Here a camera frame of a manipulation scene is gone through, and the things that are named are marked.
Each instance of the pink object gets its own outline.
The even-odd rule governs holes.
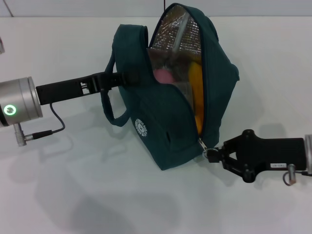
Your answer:
[[[171,75],[171,72],[166,69],[154,70],[154,77],[159,83],[162,84],[171,84],[175,81]]]

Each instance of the bag strap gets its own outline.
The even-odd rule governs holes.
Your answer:
[[[115,55],[114,55],[114,51],[112,51],[112,55],[111,55],[111,58],[109,59],[105,72],[108,74],[112,74],[114,64],[115,64]],[[115,118],[112,105],[111,105],[111,101],[108,97],[108,90],[101,91],[101,99],[102,99],[104,114],[106,118],[108,119],[108,121],[112,125],[115,125],[118,127],[122,127],[123,125],[125,125],[126,122],[130,118],[130,112],[126,110],[121,116],[119,116],[118,118]]]

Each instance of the teal bag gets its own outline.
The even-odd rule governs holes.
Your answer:
[[[218,143],[221,119],[239,76],[218,42],[214,25],[201,11],[176,3],[170,5],[149,46],[147,27],[120,25],[112,49],[105,71],[112,73],[114,64],[118,72],[136,69],[140,81],[135,86],[119,87],[126,111],[118,118],[114,117],[108,91],[101,92],[104,113],[112,125],[120,127],[131,118],[160,169],[179,166],[200,155],[200,139],[208,148]],[[204,119],[200,134],[194,100],[190,100],[199,92],[194,92],[190,81],[185,81],[190,62],[183,58],[198,62],[202,68]],[[159,64],[163,62],[173,64],[172,79],[184,77],[182,83],[191,87],[192,95],[181,91],[178,82],[158,82],[153,70],[161,68]]]

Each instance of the white table surface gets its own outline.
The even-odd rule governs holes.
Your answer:
[[[103,71],[119,24],[157,18],[0,19],[5,53],[0,81],[32,76],[35,85]],[[241,81],[222,120],[220,142],[244,129],[260,137],[312,132],[312,18],[212,18]],[[123,101],[111,92],[116,114]],[[19,148],[0,131],[0,232],[3,234],[310,233],[312,179],[287,187],[282,172],[247,184],[219,164],[193,160],[161,171],[130,122],[106,120],[100,95],[54,105],[66,129]],[[56,129],[44,118],[26,134]]]

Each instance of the yellow object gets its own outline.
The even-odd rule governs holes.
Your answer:
[[[204,87],[202,67],[196,62],[192,62],[190,65],[189,82],[191,83],[193,92],[197,131],[201,134],[204,122]]]

